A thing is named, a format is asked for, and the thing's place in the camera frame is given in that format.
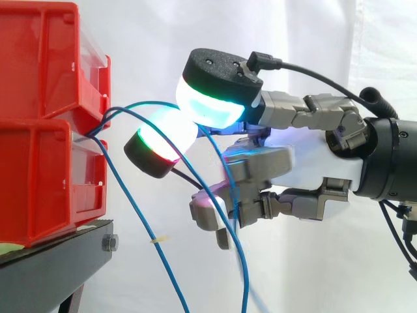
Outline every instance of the red plastic bin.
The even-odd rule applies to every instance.
[[[75,4],[0,1],[0,42],[0,118],[65,119],[80,134],[101,121],[110,58]]]
[[[26,247],[106,213],[106,160],[63,120],[0,120],[0,243]]]

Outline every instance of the small screw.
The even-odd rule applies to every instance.
[[[114,252],[119,247],[119,236],[118,235],[105,235],[102,241],[103,251]]]

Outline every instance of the blue cable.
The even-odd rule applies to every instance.
[[[146,221],[145,216],[143,215],[143,213],[141,212],[141,210],[137,206],[135,200],[133,199],[133,197],[130,194],[129,190],[127,189],[126,185],[123,183],[123,180],[120,177],[119,173],[117,172],[117,170],[116,170],[113,162],[111,161],[110,156],[109,156],[106,148],[103,146],[103,144],[101,143],[101,141],[98,140],[97,138],[91,137],[91,139],[93,139],[100,146],[101,150],[103,151],[104,157],[106,158],[107,163],[109,164],[109,167],[110,167],[111,171],[113,172],[114,176],[116,177],[116,180],[119,183],[120,187],[123,189],[124,194],[126,194],[126,197],[129,199],[130,204],[132,204],[132,207],[135,209],[136,214],[138,215],[138,217],[142,221],[142,224],[144,225],[146,231],[149,234],[149,237],[152,240],[155,240],[156,237],[155,237],[154,232],[152,231],[152,228],[149,226],[148,222]],[[168,273],[169,279],[171,280],[172,285],[175,288],[175,291],[176,291],[176,293],[178,295],[178,298],[181,301],[181,304],[182,304],[182,307],[184,308],[185,313],[190,313],[190,310],[188,309],[188,306],[187,306],[187,302],[185,301],[185,298],[184,298],[184,296],[183,296],[183,294],[181,292],[181,289],[180,289],[180,287],[179,287],[179,285],[177,283],[177,280],[175,279],[174,273],[172,272],[171,267],[168,264],[167,258],[165,257],[165,254],[164,254],[164,252],[161,249],[160,244],[159,243],[154,243],[154,246],[155,246],[156,251],[159,254],[159,257],[162,260],[162,263],[163,263],[163,265],[165,267],[165,270]]]
[[[239,205],[238,205],[238,201],[237,201],[237,195],[236,193],[238,192],[238,189],[236,188],[236,183],[235,180],[233,179],[230,167],[228,165],[228,163],[226,162],[226,160],[224,159],[224,156],[222,155],[222,152],[220,152],[219,147],[217,146],[216,142],[214,141],[214,139],[212,138],[212,136],[209,134],[209,132],[202,126],[199,125],[199,128],[201,129],[201,131],[204,133],[204,135],[207,137],[207,139],[210,141],[210,143],[212,144],[214,150],[216,151],[217,155],[219,156],[220,161],[223,164],[223,168],[226,172],[226,175],[229,178],[229,183],[230,183],[230,187],[231,187],[231,197],[233,199],[233,230],[236,233],[236,236],[238,237],[238,232],[237,232],[237,221],[238,221],[238,217],[239,217]],[[265,303],[262,301],[262,299],[260,298],[260,296],[258,295],[258,293],[255,291],[255,289],[251,286],[249,286],[249,293],[253,298],[253,301],[255,302],[257,308],[262,312],[262,313],[269,313],[269,309],[266,307]]]
[[[200,175],[194,170],[193,166],[190,164],[186,156],[184,156],[181,151],[175,146],[175,144],[152,122],[147,120],[146,118],[142,117],[141,115],[137,114],[136,112],[133,112],[129,109],[122,108],[122,107],[112,107],[107,112],[110,111],[119,111],[119,112],[125,112],[127,114],[130,114],[137,119],[143,121],[144,123],[148,124],[150,127],[152,127],[163,139],[172,147],[172,149],[178,154],[178,156],[181,157],[182,161],[185,163],[189,171],[195,176],[195,178],[199,181],[201,186],[203,186],[205,192],[207,193],[208,197],[213,202],[218,214],[220,215],[220,218],[222,219],[223,223],[225,224],[227,230],[229,231],[233,242],[236,245],[237,252],[240,257],[240,262],[242,264],[242,271],[243,271],[243,277],[244,277],[244,293],[243,293],[243,299],[242,299],[242,313],[246,313],[247,307],[248,307],[248,294],[249,294],[249,272],[248,272],[248,265],[246,263],[246,259],[243,253],[242,245],[240,244],[240,241],[238,237],[236,236],[236,233],[233,231],[233,228],[230,226],[229,221],[227,217],[225,216],[224,212],[222,211],[222,208],[220,207],[219,203],[217,202],[214,194],[211,192],[209,186],[202,180]],[[90,131],[91,134],[95,134],[97,130],[101,130],[105,123],[107,123],[112,117],[114,117],[114,114],[109,117],[104,117],[102,122],[93,130]]]
[[[179,107],[177,105],[169,103],[169,102],[164,102],[164,101],[141,101],[141,102],[136,102],[136,103],[128,105],[126,107],[126,109],[135,108],[136,106],[142,106],[144,104],[160,104],[161,106],[168,106],[170,108],[174,108],[174,109],[179,110]],[[109,112],[111,112],[111,110],[107,110],[103,115],[102,122],[97,127],[95,127],[94,129],[92,129],[88,133],[86,133],[84,136],[86,136],[86,137],[96,136],[100,131],[102,131],[104,125],[108,121],[110,121],[116,115],[120,114],[120,112],[115,112],[110,117],[108,117]]]

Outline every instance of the white backdrop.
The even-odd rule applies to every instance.
[[[349,84],[356,93],[373,85],[401,117],[417,119],[413,1],[76,2],[83,21],[112,58],[114,106],[175,101],[189,52],[214,48],[243,57],[253,50],[270,53]],[[269,90],[300,96],[334,92],[284,71],[262,77]],[[157,180],[137,170],[122,148],[138,122],[120,115],[112,123],[102,137],[155,233],[171,238],[162,248],[190,310],[240,312],[236,261],[217,247],[214,233],[201,231],[192,221],[188,202],[193,186],[172,174]],[[235,140],[216,139],[222,149]],[[206,140],[198,140],[188,156],[208,184],[222,179]],[[110,173],[108,181],[107,217],[115,220],[119,250],[86,283],[80,312],[182,312],[138,217]],[[371,200],[350,199],[342,214],[321,223],[280,216],[242,230],[251,282],[272,312],[416,311],[417,283],[380,209]],[[394,222],[399,229],[399,221]],[[252,303],[248,312],[256,312]]]

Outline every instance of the green led light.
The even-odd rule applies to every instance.
[[[242,115],[244,106],[206,96],[192,89],[181,77],[177,87],[178,107],[194,122],[215,128],[226,128]]]
[[[163,107],[149,119],[154,123],[182,152],[193,144],[197,138],[198,127],[180,110]],[[149,125],[143,125],[137,131],[143,142],[160,157],[176,161],[180,157],[171,146]]]

